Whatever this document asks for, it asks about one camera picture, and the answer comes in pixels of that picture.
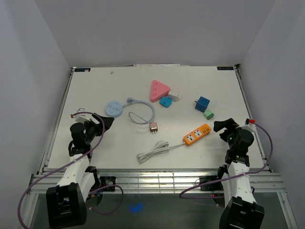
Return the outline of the rose gold charger plug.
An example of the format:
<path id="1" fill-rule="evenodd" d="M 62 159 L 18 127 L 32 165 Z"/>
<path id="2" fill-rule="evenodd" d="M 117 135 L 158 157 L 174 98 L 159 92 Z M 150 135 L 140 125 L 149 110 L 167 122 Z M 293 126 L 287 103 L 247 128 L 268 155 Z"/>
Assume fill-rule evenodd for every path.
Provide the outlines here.
<path id="1" fill-rule="evenodd" d="M 151 122 L 149 126 L 150 132 L 151 133 L 157 133 L 158 132 L 158 125 L 156 122 Z"/>

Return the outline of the cyan blue charger plug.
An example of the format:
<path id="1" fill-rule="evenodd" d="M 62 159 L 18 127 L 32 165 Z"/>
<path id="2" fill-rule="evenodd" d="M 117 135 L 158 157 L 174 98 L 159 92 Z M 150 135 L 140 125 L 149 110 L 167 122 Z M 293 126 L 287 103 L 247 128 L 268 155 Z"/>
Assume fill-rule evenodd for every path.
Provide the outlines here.
<path id="1" fill-rule="evenodd" d="M 172 100 L 169 97 L 164 96 L 159 100 L 159 104 L 161 107 L 169 108 L 172 104 Z"/>

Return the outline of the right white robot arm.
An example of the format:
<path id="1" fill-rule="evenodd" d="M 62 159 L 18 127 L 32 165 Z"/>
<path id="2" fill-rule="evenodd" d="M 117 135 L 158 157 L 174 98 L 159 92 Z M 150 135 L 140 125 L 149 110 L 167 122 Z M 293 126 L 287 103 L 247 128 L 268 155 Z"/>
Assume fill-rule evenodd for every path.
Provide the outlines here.
<path id="1" fill-rule="evenodd" d="M 224 190 L 224 211 L 220 218 L 221 229 L 259 229 L 264 219 L 264 208 L 253 196 L 248 172 L 249 147 L 254 142 L 253 130 L 240 127 L 232 118 L 215 121 L 213 130 L 229 145 L 225 164 L 219 167 L 216 186 Z"/>

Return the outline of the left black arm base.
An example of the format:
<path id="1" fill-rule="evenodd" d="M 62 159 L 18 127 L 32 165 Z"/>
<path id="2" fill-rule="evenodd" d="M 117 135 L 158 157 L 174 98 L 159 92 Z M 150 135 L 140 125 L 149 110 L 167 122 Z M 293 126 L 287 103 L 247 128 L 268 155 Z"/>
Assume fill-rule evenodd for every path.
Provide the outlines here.
<path id="1" fill-rule="evenodd" d="M 113 185 L 116 184 L 116 177 L 111 176 L 111 177 L 100 177 L 101 181 L 101 187 L 108 186 L 107 188 L 104 188 L 102 191 L 106 192 L 114 192 L 115 187 Z"/>

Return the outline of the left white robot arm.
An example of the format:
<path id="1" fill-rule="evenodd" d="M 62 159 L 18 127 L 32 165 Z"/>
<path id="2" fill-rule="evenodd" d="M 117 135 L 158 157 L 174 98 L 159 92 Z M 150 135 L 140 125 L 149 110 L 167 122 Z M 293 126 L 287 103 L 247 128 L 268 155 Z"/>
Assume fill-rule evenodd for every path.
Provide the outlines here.
<path id="1" fill-rule="evenodd" d="M 78 110 L 75 119 L 70 127 L 72 140 L 68 146 L 71 165 L 57 185 L 46 192 L 49 226 L 52 229 L 85 224 L 85 201 L 90 191 L 101 186 L 96 167 L 90 165 L 91 142 L 111 127 L 114 118 L 93 113 L 89 119 L 82 110 Z"/>

